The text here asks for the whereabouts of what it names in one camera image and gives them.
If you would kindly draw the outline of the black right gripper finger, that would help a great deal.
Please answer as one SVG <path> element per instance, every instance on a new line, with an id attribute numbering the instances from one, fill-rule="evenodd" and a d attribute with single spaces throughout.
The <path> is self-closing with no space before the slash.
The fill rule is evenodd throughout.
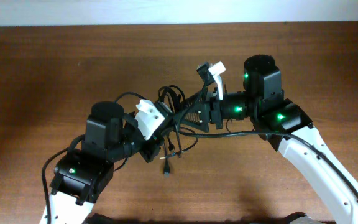
<path id="1" fill-rule="evenodd" d="M 197 105 L 200 105 L 201 107 L 205 107 L 207 109 L 210 109 L 210 102 L 208 101 L 207 97 L 209 92 L 203 92 L 199 98 L 199 100 L 197 101 L 197 97 L 200 94 L 200 91 L 195 93 L 194 95 L 190 96 L 189 98 L 185 98 L 183 96 L 182 93 L 180 93 L 178 95 L 178 99 L 179 99 L 179 109 L 184 109 L 187 108 L 189 106 L 191 106 L 192 104 L 196 103 Z"/>
<path id="2" fill-rule="evenodd" d="M 176 129 L 177 123 L 182 118 L 181 124 L 207 133 L 210 122 L 209 112 L 210 109 L 206 104 L 196 104 L 189 110 L 184 106 L 175 108 L 174 129 Z"/>

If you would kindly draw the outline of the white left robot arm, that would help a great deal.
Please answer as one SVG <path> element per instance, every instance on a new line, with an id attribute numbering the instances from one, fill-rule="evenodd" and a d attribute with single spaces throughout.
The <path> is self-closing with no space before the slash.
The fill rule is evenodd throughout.
<path id="1" fill-rule="evenodd" d="M 160 152 L 171 109 L 141 99 L 137 112 L 126 113 L 116 101 L 95 103 L 85 133 L 59 152 L 50 183 L 42 170 L 45 210 L 41 223 L 83 223 L 113 178 L 115 163 L 140 154 L 145 162 Z"/>

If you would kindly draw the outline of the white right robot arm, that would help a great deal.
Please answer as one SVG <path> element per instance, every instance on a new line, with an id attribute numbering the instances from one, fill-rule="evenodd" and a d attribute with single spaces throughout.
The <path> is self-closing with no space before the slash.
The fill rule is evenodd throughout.
<path id="1" fill-rule="evenodd" d="M 322 139 L 311 118 L 284 97 L 282 75 L 273 57 L 255 55 L 244 62 L 244 91 L 226 93 L 222 62 L 200 65 L 197 72 L 205 84 L 216 83 L 212 93 L 201 91 L 211 109 L 209 122 L 249 118 L 251 131 L 210 134 L 191 133 L 194 138 L 228 138 L 258 135 L 290 161 L 308 181 L 336 223 L 358 223 L 358 182 L 339 162 Z"/>

